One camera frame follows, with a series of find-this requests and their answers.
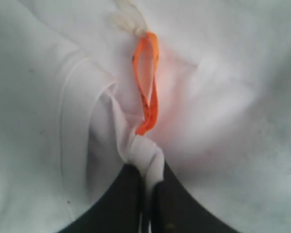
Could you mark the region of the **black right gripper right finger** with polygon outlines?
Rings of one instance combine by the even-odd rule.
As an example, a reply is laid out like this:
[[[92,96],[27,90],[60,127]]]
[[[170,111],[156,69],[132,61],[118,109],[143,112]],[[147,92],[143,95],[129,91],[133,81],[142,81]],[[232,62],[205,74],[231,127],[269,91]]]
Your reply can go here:
[[[197,202],[164,164],[164,179],[151,197],[153,233],[234,233],[235,230]]]

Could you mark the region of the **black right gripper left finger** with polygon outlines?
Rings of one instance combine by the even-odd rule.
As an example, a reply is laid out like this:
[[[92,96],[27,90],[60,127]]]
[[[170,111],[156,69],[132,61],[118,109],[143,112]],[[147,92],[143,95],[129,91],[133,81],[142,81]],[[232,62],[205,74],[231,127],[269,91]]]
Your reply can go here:
[[[132,165],[124,165],[106,193],[62,233],[137,233],[143,181]]]

